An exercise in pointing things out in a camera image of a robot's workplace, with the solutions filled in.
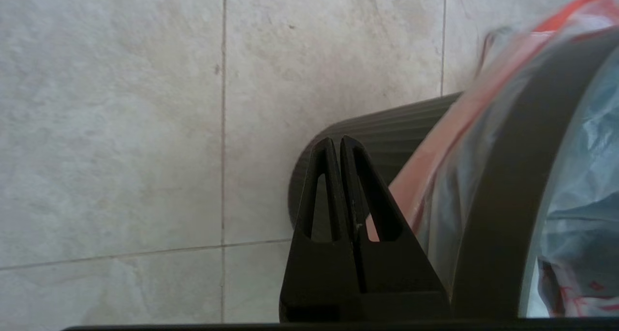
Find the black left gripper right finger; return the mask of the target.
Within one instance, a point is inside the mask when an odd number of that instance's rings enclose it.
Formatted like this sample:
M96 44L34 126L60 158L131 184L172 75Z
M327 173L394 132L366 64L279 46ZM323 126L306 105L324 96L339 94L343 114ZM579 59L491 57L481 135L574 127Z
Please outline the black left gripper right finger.
M340 160L359 284L359 292L343 303L343 318L347 321L451 318L445 288L364 146L344 136Z

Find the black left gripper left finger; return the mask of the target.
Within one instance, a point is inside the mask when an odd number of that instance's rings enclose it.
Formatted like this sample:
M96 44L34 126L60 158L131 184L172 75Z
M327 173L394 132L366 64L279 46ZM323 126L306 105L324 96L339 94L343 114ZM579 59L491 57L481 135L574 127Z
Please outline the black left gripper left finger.
M331 240L316 242L312 226L319 177L326 183ZM281 322L341 322L343 306L359 292L349 212L335 144L314 145L300 197L295 230L280 290Z

